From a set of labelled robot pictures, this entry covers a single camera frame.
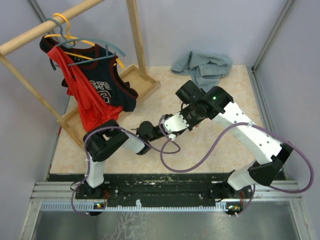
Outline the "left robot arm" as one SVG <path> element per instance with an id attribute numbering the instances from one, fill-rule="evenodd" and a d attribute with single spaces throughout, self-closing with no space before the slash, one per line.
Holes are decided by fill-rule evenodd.
<path id="1" fill-rule="evenodd" d="M 84 197 L 97 199 L 104 192 L 104 170 L 106 160 L 118 149 L 125 148 L 137 155 L 146 154 L 151 147 L 150 142 L 163 138 L 159 126 L 154 126 L 149 121 L 142 122 L 136 133 L 128 133 L 120 129 L 116 120 L 111 119 L 83 137 L 84 150 L 88 155 L 88 175 L 81 191 Z"/>

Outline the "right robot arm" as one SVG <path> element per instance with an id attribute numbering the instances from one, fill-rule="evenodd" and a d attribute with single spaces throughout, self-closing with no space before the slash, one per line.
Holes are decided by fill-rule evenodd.
<path id="1" fill-rule="evenodd" d="M 213 120 L 229 130 L 254 155 L 251 164 L 233 170 L 226 180 L 213 187 L 213 198 L 235 198 L 244 187 L 253 184 L 271 185 L 292 153 L 292 147 L 249 125 L 250 118 L 219 86 L 204 91 L 189 80 L 175 94 L 186 105 L 179 114 L 189 130 L 204 119 Z"/>

